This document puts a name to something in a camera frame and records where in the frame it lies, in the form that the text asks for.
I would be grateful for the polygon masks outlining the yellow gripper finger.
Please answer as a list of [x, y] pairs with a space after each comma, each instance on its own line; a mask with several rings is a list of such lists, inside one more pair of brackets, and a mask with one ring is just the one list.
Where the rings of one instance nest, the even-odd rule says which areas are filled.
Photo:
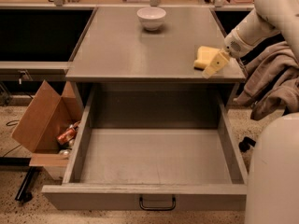
[[205, 70], [202, 72], [202, 76], [204, 78], [210, 78], [216, 73], [215, 69], [213, 67], [206, 67]]

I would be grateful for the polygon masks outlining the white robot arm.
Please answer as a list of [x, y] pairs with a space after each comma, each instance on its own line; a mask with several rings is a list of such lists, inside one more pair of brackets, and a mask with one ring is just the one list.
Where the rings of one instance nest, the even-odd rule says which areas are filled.
[[254, 105], [254, 120], [280, 104], [288, 109], [264, 128], [253, 149], [245, 224], [299, 224], [298, 15], [299, 0], [254, 0], [254, 9], [204, 66], [209, 78], [231, 57], [245, 56], [273, 35], [284, 37], [247, 65], [249, 79], [237, 98], [241, 105]]

